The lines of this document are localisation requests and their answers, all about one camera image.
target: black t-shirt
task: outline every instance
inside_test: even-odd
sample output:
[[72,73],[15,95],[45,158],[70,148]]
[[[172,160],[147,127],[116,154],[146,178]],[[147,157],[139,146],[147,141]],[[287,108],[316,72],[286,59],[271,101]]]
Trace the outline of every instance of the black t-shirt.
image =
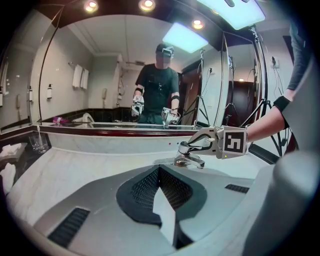
[[145,65],[135,84],[144,87],[144,112],[161,114],[169,95],[179,92],[178,73],[170,67],[158,69],[155,64]]

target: glass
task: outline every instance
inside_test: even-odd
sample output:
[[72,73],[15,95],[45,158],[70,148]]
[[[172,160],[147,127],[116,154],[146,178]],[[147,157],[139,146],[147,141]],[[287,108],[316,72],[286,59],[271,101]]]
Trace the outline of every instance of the glass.
[[49,150],[48,142],[44,134],[33,134],[29,137],[32,149],[38,154],[44,154]]

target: fluorescent light panel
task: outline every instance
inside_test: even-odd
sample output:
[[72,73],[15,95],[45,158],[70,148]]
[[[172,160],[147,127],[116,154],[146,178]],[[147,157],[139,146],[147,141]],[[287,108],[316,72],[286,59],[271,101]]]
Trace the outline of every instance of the fluorescent light panel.
[[166,33],[163,41],[179,47],[190,54],[209,44],[208,41],[200,35],[177,22],[174,23]]
[[257,22],[265,20],[266,16],[255,0],[243,2],[233,0],[234,7],[230,7],[225,0],[197,0],[198,2],[215,10],[235,30],[243,29]]

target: white towel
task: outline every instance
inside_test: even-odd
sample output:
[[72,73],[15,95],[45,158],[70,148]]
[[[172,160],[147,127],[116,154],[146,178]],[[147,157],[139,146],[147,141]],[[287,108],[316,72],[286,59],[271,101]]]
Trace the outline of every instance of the white towel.
[[7,61],[3,66],[3,70],[2,70],[2,74],[1,74],[2,76],[1,76],[0,86],[2,86],[2,94],[3,95],[6,95],[6,92],[7,92],[6,86],[7,86],[8,65],[9,65],[9,62]]
[[82,70],[83,70],[82,66],[76,65],[74,69],[73,81],[72,81],[73,87],[80,87]]
[[7,195],[14,185],[16,166],[14,164],[7,163],[5,168],[0,172],[0,175],[2,176],[4,194]]
[[2,152],[0,153],[0,158],[6,157],[8,155],[14,155],[17,153],[18,149],[21,148],[21,143],[14,144],[14,145],[6,145],[2,147]]
[[88,77],[89,77],[89,71],[86,70],[85,68],[83,69],[83,72],[82,72],[82,76],[81,76],[81,84],[80,84],[80,87],[83,88],[83,89],[87,89],[88,87]]

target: bathroom counter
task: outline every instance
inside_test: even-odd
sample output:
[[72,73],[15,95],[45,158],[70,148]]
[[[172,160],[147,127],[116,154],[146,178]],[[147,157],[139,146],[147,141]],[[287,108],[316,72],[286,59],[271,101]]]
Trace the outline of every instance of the bathroom counter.
[[[34,225],[51,207],[85,184],[132,169],[152,165],[155,160],[174,158],[177,151],[105,154],[85,153],[51,148],[26,170],[7,195],[11,212]],[[268,164],[251,153],[242,157],[221,160],[204,156],[205,168],[196,172],[210,173],[211,169],[232,177],[255,179],[258,171]]]

